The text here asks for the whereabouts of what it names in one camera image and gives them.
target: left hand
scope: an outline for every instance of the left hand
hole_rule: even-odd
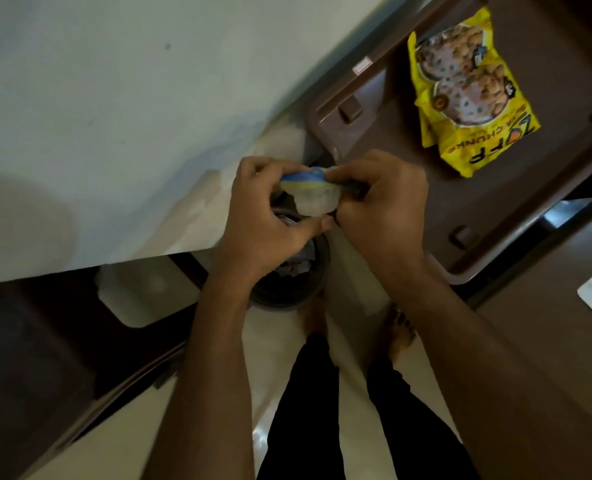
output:
[[[216,249],[216,270],[236,273],[252,287],[264,275],[303,249],[308,240],[331,229],[331,216],[303,219],[288,226],[269,206],[281,177],[311,171],[298,163],[270,157],[241,160],[231,189],[225,233]]]

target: forearm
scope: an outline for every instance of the forearm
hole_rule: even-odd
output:
[[[483,478],[592,477],[592,417],[431,272],[388,286]]]
[[[214,272],[205,283],[185,363],[144,479],[254,477],[251,393],[242,345],[250,289],[232,271]]]

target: fingernail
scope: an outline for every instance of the fingernail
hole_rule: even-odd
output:
[[[325,215],[320,222],[320,227],[323,231],[330,230],[334,226],[334,218],[330,215]]]

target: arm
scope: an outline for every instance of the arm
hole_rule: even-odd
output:
[[[143,473],[145,480],[254,478],[251,393],[242,330],[254,284],[331,226],[287,227],[269,196],[291,162],[249,157],[232,186],[225,234],[201,293],[185,363]]]
[[[422,250],[427,181],[384,152],[328,171],[371,185],[337,219],[418,330],[483,478],[592,478],[592,417],[514,350],[431,268]]]

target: white sticker label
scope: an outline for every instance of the white sticker label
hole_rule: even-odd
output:
[[[352,70],[356,75],[360,75],[370,65],[372,65],[372,60],[369,57],[365,57],[362,61],[358,62]]]

